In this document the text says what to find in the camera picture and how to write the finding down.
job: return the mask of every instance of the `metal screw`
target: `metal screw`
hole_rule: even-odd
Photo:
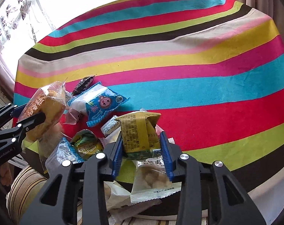
[[[222,166],[223,166],[222,161],[216,161],[216,162],[214,162],[214,164],[215,164],[215,166],[217,166],[217,167],[222,167]]]
[[[189,158],[189,155],[187,155],[187,154],[181,154],[180,155],[180,159],[187,160],[188,158]]]
[[[104,158],[104,157],[105,157],[105,153],[102,153],[102,152],[101,152],[101,153],[97,153],[97,154],[96,154],[96,158],[97,158],[97,159],[102,159],[102,158]]]
[[[65,160],[65,161],[62,162],[62,166],[63,166],[63,167],[65,167],[65,166],[67,167],[67,166],[69,166],[70,164],[71,164],[71,161],[69,161],[69,160]]]

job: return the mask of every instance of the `blue snack package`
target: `blue snack package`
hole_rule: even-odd
[[[73,164],[84,162],[77,151],[72,145],[69,144],[68,140],[63,137],[60,143],[56,146],[50,156],[45,162],[46,169],[49,175],[53,175],[54,171],[62,164],[63,161],[69,160]]]
[[[93,127],[129,99],[98,82],[68,101],[67,105],[88,116],[87,125]]]

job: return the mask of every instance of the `cartoon pig logo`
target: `cartoon pig logo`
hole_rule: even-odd
[[[99,101],[100,107],[104,108],[104,109],[109,108],[109,106],[111,105],[111,102],[112,102],[111,98],[105,97],[105,96],[99,96],[98,101]]]

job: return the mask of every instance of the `blue stripe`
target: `blue stripe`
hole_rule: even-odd
[[[147,16],[155,16],[193,9],[205,9],[217,5],[223,5],[225,0],[180,0],[172,2],[153,3],[143,7],[131,7],[119,11],[101,14],[81,22],[69,25],[61,30],[55,30],[50,37],[58,38],[72,32],[80,31],[97,25],[118,22],[121,20],[138,19]]]
[[[114,85],[110,89],[131,98],[118,111],[172,109],[257,99],[284,89],[284,54],[234,76],[159,80]],[[28,100],[14,95],[16,105]]]

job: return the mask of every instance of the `plastic wrapper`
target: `plastic wrapper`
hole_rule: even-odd
[[[84,160],[88,160],[91,156],[103,151],[100,139],[88,129],[78,132],[70,141],[70,145]]]
[[[131,202],[160,199],[181,190],[181,183],[171,183],[165,172],[162,157],[137,161]]]
[[[141,203],[137,203],[131,206],[126,206],[120,209],[110,210],[111,216],[109,217],[109,225],[114,225],[115,223],[120,223],[126,218],[133,217],[148,208],[161,204],[160,199],[149,200]]]
[[[131,193],[128,192],[116,181],[104,181],[104,193],[107,211],[110,209],[116,209],[122,206],[131,205]]]
[[[63,128],[60,123],[50,127],[43,136],[37,140],[39,158],[42,164],[44,173],[47,172],[45,167],[46,159],[51,155],[53,150],[56,148],[58,143],[61,141],[64,134],[62,133]]]
[[[117,116],[115,115],[112,116],[111,119],[100,128],[104,136],[108,136],[109,134],[111,134],[113,131],[115,131],[117,128],[120,127],[120,122],[116,121],[115,118],[117,118]]]
[[[159,157],[162,154],[155,129],[160,115],[155,112],[138,111],[115,118],[121,123],[124,158],[138,161]]]
[[[86,89],[90,88],[93,84],[94,77],[95,76],[84,77],[81,81],[79,81],[74,90],[72,91],[72,95],[77,96]]]
[[[67,139],[63,137],[54,151],[50,154],[45,162],[45,166],[49,175],[53,175],[54,171],[62,164],[63,161],[70,160],[73,164],[83,162],[73,146],[69,144]]]
[[[93,127],[103,120],[110,112],[116,110],[120,105],[127,102],[126,98],[109,88],[96,83],[78,96],[68,102],[71,109],[88,116],[87,125]]]
[[[44,112],[46,119],[34,129],[26,133],[26,141],[32,144],[42,137],[53,125],[58,123],[66,108],[65,83],[54,82],[39,88],[23,109],[18,121],[21,121],[38,112]]]
[[[114,130],[111,134],[109,134],[105,138],[99,138],[100,141],[102,142],[102,145],[105,147],[107,144],[115,142],[119,136],[119,133],[121,131],[121,127],[117,128]]]

